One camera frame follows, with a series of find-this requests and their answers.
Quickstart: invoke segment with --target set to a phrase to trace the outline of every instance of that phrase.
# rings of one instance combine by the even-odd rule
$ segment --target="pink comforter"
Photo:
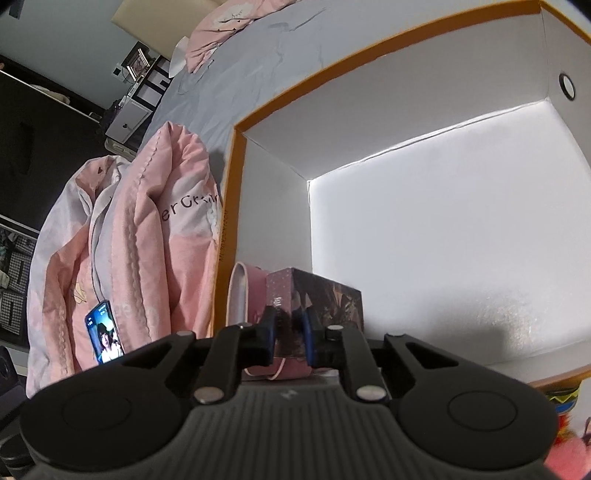
[[[205,147],[179,125],[131,164],[102,157],[76,172],[31,265],[27,394],[97,364],[85,317],[105,299],[125,352],[179,330],[204,337],[219,211]]]

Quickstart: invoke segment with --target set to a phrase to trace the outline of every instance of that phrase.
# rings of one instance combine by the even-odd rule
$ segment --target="phone screen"
[[[108,301],[102,301],[86,316],[86,329],[100,364],[123,356],[123,347]]]

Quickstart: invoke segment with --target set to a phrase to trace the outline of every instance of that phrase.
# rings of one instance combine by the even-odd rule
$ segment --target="pillow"
[[[185,53],[187,70],[193,73],[236,32],[259,18],[277,12],[296,0],[228,0],[199,22]]]

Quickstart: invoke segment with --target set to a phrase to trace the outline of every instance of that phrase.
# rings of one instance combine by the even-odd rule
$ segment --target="pink plush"
[[[551,448],[545,465],[561,480],[582,480],[591,471],[591,446],[571,437]]]
[[[185,59],[190,73],[203,65],[228,38],[259,18],[296,0],[226,0],[199,22],[189,38]]]

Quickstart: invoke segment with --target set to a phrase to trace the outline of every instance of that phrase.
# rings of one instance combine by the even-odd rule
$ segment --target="bedside table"
[[[170,85],[170,62],[160,56],[119,102],[115,118],[106,136],[125,145],[135,130],[156,110]]]

